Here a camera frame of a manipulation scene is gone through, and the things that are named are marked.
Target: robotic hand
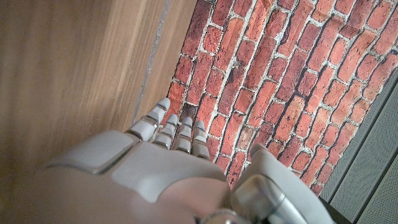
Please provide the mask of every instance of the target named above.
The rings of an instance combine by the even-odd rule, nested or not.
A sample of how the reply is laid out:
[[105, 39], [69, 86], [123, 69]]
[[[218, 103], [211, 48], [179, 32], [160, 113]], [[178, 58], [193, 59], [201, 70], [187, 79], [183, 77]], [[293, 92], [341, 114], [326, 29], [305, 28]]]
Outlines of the robotic hand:
[[14, 223], [333, 223], [314, 194], [262, 145], [230, 190], [209, 161], [205, 127], [172, 138], [167, 98], [125, 133], [106, 131], [51, 160], [17, 188]]

